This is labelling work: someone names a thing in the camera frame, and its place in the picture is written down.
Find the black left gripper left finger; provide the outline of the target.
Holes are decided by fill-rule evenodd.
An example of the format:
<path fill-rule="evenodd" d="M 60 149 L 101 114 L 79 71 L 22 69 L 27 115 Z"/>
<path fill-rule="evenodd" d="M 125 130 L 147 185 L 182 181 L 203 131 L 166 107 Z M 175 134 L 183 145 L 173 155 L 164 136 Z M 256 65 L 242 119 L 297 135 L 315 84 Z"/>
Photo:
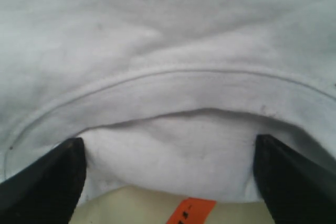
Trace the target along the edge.
<path fill-rule="evenodd" d="M 1 183 L 1 223 L 69 223 L 86 175 L 83 139 L 62 142 Z"/>

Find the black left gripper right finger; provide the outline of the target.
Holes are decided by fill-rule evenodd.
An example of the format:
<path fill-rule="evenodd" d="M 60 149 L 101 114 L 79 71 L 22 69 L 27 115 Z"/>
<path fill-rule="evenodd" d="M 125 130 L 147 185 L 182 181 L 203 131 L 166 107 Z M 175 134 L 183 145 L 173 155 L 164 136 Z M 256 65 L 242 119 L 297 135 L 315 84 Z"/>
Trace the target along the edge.
<path fill-rule="evenodd" d="M 335 223 L 335 173 L 271 135 L 256 137 L 253 174 L 275 223 Z"/>

